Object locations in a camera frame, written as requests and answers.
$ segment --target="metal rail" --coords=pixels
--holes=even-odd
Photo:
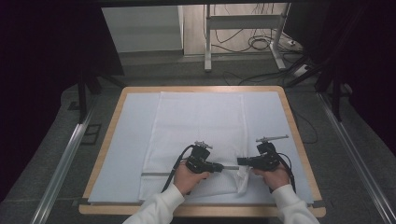
[[[356,146],[353,144],[353,141],[349,137],[347,130],[344,128],[342,122],[339,122],[335,115],[332,113],[331,110],[331,102],[325,93],[318,93],[318,98],[322,102],[322,105],[327,113],[327,116],[332,123],[335,131],[338,134],[341,142],[344,145],[347,155],[349,156],[350,160],[352,161],[356,171],[358,172],[359,176],[361,177],[361,181],[363,182],[364,187],[366,187],[367,192],[370,194],[376,209],[379,212],[379,215],[384,220],[386,224],[394,224],[396,223],[396,216],[393,212],[390,203],[385,196],[382,189],[376,183],[373,175],[370,173],[369,168],[364,163],[361,154],[359,153]]]
[[[85,130],[87,129],[87,126],[91,120],[97,98],[97,95],[92,96],[91,107],[87,116],[76,126],[76,129],[73,131],[70,141],[64,150],[64,154],[62,155],[61,160],[59,161],[58,166],[56,167],[56,170],[47,186],[47,189],[41,198],[40,204],[35,210],[35,214],[30,222],[31,224],[46,223],[47,218],[50,215],[50,210],[55,203],[56,197],[58,196],[67,172],[69,171],[70,165],[74,159],[74,156],[76,155],[76,151],[78,149],[79,143],[81,142],[82,136],[84,135]]]

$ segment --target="wall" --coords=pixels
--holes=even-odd
[[[102,11],[117,52],[136,52],[183,49],[181,9],[104,7]]]

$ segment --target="white metal stand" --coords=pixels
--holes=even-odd
[[[287,3],[280,15],[237,15],[237,16],[211,16],[210,5],[206,5],[206,49],[205,71],[212,70],[212,52],[210,43],[211,30],[236,30],[236,29],[276,29],[274,41],[270,44],[271,52],[279,70],[285,70],[282,57],[277,48],[283,27],[288,15],[290,3]]]

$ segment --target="sleeve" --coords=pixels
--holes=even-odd
[[[174,184],[171,184],[163,193],[155,194],[146,200],[123,224],[168,224],[172,221],[175,209],[183,202],[183,195]]]
[[[279,209],[278,217],[283,223],[319,224],[318,220],[308,210],[306,203],[294,193],[291,185],[285,185],[274,190],[273,196]]]

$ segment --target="metal stand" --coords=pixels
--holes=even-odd
[[[90,90],[90,93],[92,94],[100,94],[102,87],[99,83],[99,80],[96,77],[96,74],[99,74],[98,72],[93,72],[93,71],[85,71],[82,70],[80,71],[80,74],[78,76],[78,100],[79,100],[79,124],[82,123],[82,121],[85,119],[87,115],[87,99],[86,99],[86,92],[85,92],[85,87],[87,86],[88,89]],[[115,84],[116,86],[119,86],[120,88],[125,88],[127,85],[119,80],[117,80],[114,77],[104,75],[104,74],[99,74],[100,77],[106,79],[107,81],[110,81],[111,83]]]
[[[212,53],[210,43],[211,30],[236,30],[236,29],[276,29],[274,42],[270,44],[271,52],[276,60],[279,70],[285,70],[282,57],[277,45],[282,35],[290,3],[287,3],[280,15],[238,15],[238,16],[210,16],[210,5],[206,5],[206,48],[205,71],[212,69]]]
[[[342,36],[340,36],[339,41],[335,44],[333,52],[330,56],[321,64],[313,67],[312,69],[308,70],[301,76],[295,78],[294,80],[290,81],[286,87],[294,87],[298,83],[306,80],[309,77],[317,74],[318,72],[322,72],[317,80],[315,85],[315,89],[317,92],[325,92],[330,84],[332,83],[332,112],[335,117],[341,121],[341,116],[339,112],[339,105],[340,105],[340,97],[341,97],[341,71],[337,67],[339,64],[340,54],[342,53],[342,49],[344,45],[348,41],[350,34],[352,33],[353,29],[359,22],[361,15],[363,14],[364,10],[367,8],[368,2],[367,1],[356,1],[357,7],[353,8],[355,11],[352,13],[350,20],[348,20],[346,24],[346,28]]]

